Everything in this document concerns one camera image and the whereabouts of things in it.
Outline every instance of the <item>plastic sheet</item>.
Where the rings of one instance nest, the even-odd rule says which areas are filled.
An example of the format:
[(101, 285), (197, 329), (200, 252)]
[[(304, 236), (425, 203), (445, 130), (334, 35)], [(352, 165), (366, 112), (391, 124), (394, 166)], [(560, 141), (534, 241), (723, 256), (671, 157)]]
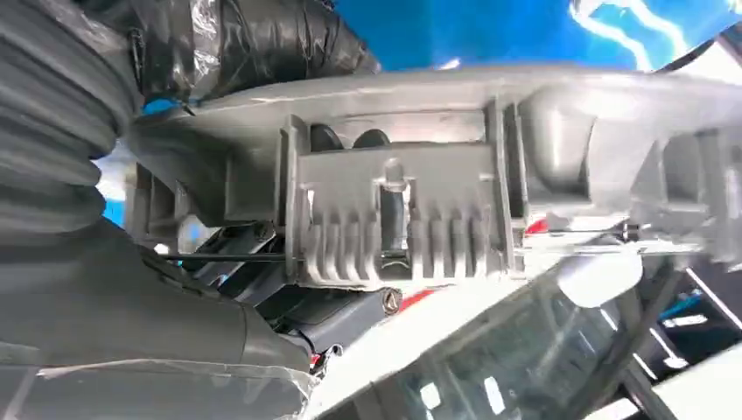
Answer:
[(221, 97), (270, 83), (376, 72), (366, 45), (315, 0), (131, 0), (148, 101)]
[(57, 22), (65, 26), (97, 53), (104, 54), (129, 49), (129, 42), (125, 37), (108, 28), (105, 24), (88, 18), (70, 0), (38, 1), (48, 10), (50, 16), (54, 17)]
[(289, 420), (301, 418), (318, 384), (285, 367), (185, 360), (45, 367), (37, 349), (7, 343), (0, 363), (0, 413), (17, 420)]

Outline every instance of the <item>black plastic component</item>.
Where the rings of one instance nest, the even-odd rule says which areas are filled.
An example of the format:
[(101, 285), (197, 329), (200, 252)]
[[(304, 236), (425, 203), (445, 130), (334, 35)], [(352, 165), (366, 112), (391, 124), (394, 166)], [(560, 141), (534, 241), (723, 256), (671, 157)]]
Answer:
[(319, 354), (333, 345), (349, 346), (368, 328), (393, 314), (385, 311), (384, 299), (389, 293), (398, 292), (286, 286), (263, 300), (257, 310), (274, 330), (304, 337)]

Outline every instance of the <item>black rubber hose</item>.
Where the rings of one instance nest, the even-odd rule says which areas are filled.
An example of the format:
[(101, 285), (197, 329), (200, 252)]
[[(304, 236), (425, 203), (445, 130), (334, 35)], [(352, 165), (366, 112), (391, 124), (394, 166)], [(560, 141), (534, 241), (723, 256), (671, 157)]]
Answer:
[(3, 3), (0, 232), (73, 232), (100, 219), (105, 201), (90, 159), (113, 150), (137, 110), (126, 71), (39, 4)]
[(307, 369), (305, 350), (253, 308), (189, 289), (156, 255), (145, 264), (102, 218), (90, 159), (114, 149), (139, 93), (132, 67), (47, 13), (36, 0), (6, 0), (0, 13), (0, 344), (36, 349), (46, 365), (145, 358)]

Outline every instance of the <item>metal rod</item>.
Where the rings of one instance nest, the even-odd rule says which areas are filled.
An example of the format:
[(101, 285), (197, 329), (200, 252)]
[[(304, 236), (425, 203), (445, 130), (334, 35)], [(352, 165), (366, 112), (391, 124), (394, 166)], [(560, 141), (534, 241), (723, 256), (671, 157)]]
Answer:
[[(286, 261), (286, 254), (162, 254), (169, 261), (214, 261), (214, 262), (236, 262), (236, 263), (282, 263)], [(392, 250), (381, 253), (383, 260), (396, 260), (407, 258), (407, 251)]]
[(285, 254), (163, 254), (165, 260), (170, 261), (216, 261), (237, 263), (282, 263), (286, 261)]

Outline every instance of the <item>transparent plastic film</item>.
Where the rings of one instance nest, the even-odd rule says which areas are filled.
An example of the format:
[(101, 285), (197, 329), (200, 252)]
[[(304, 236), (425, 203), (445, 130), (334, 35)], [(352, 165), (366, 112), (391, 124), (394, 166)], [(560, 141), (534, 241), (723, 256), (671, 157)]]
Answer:
[(221, 66), (221, 22), (217, 0), (191, 0), (193, 25), (192, 96), (208, 94), (216, 83)]
[(65, 26), (97, 53), (126, 51), (129, 43), (125, 37), (105, 24), (88, 18), (77, 4), (70, 0), (38, 0), (48, 14)]
[(5, 418), (302, 418), (318, 380), (285, 367), (115, 360), (46, 367), (38, 350), (0, 344)]

